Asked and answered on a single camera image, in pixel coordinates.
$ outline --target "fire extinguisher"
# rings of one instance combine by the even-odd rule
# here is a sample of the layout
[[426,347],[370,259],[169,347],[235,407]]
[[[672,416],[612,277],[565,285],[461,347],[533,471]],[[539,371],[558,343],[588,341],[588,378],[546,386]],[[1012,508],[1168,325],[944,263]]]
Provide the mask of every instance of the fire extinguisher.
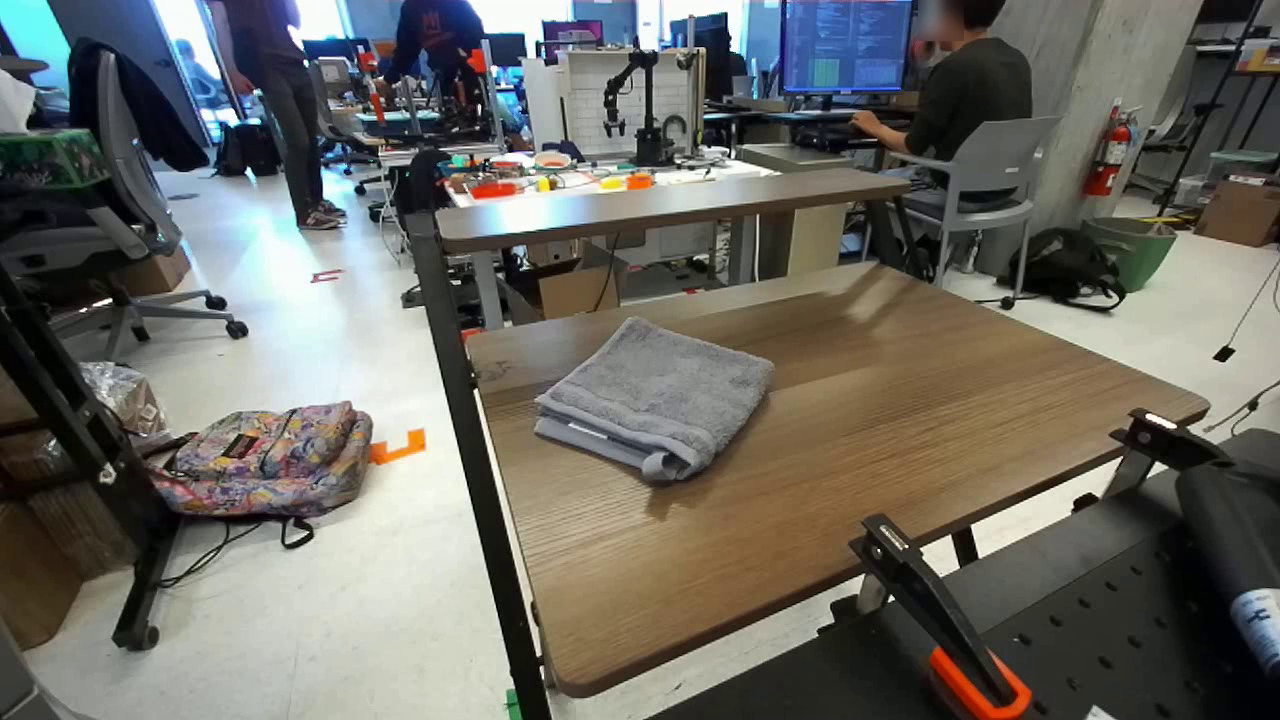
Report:
[[1093,153],[1093,173],[1085,178],[1085,194],[1111,194],[1117,190],[1117,177],[1126,169],[1132,144],[1132,114],[1119,112],[1119,103],[1110,114],[1110,126]]

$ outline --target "orange handle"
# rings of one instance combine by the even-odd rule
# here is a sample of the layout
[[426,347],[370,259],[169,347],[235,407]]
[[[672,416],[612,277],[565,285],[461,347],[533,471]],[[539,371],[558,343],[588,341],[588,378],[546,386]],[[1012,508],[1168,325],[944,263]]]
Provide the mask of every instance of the orange handle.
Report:
[[1012,686],[1012,700],[1010,704],[992,704],[988,693],[980,693],[965,672],[961,665],[944,653],[944,648],[931,648],[928,653],[928,669],[931,676],[944,683],[944,693],[965,706],[965,715],[973,720],[1025,720],[1027,706],[1031,706],[1031,686],[1000,659],[992,657],[1003,683]]

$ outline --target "person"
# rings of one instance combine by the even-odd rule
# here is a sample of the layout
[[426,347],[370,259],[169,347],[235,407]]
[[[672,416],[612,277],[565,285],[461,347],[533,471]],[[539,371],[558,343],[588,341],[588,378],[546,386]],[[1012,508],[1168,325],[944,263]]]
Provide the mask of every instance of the person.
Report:
[[345,213],[326,200],[319,103],[304,50],[293,38],[293,26],[299,24],[298,0],[208,0],[208,13],[232,93],[266,93],[298,224],[310,232],[338,232]]
[[875,112],[852,112],[852,126],[887,153],[951,161],[985,120],[1031,114],[1031,64],[992,34],[1003,0],[941,0],[938,42],[947,50],[920,84],[920,112],[907,130]]
[[398,54],[386,70],[387,84],[407,77],[428,50],[428,67],[440,95],[454,93],[461,108],[474,108],[474,89],[465,84],[465,64],[483,38],[483,24],[470,0],[406,0],[398,24]]
[[186,67],[186,78],[200,108],[228,108],[223,84],[195,59],[192,38],[172,38],[172,54]]

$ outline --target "orange tape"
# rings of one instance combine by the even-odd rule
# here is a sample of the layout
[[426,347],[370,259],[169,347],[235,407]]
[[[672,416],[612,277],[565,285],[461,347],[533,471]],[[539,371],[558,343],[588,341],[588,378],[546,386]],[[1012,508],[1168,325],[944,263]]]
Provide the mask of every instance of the orange tape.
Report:
[[965,672],[961,665],[944,653],[944,648],[931,648],[928,653],[928,669],[931,676],[947,686],[947,695],[965,706],[965,715],[973,720],[1021,720],[1027,715],[1031,706],[1031,686],[1000,659],[992,657],[1003,683],[1012,686],[1012,700],[1010,704],[992,704],[988,693],[980,693]]
[[398,458],[418,456],[426,446],[428,446],[428,433],[411,429],[406,446],[370,443],[370,465],[398,465]]

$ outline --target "black office chair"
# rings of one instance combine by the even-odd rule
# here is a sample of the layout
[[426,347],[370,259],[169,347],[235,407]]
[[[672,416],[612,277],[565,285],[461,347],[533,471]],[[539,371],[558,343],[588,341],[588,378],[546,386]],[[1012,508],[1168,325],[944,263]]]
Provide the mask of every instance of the black office chair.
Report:
[[65,194],[65,190],[27,190],[20,200],[4,200],[9,232],[0,241],[0,263],[26,281],[35,296],[65,296],[65,289],[80,289],[78,296],[110,301],[100,308],[54,317],[61,334],[100,330],[110,329],[110,354],[118,361],[123,347],[123,330],[150,341],[150,317],[179,317],[179,320],[221,320],[232,341],[250,334],[223,296],[200,290],[169,290],[169,296],[130,296],[111,273],[172,255],[179,246],[179,228],[164,208],[164,190],[146,161],[141,130],[132,108],[122,89],[122,54],[97,54],[97,144],[111,173],[97,190]]

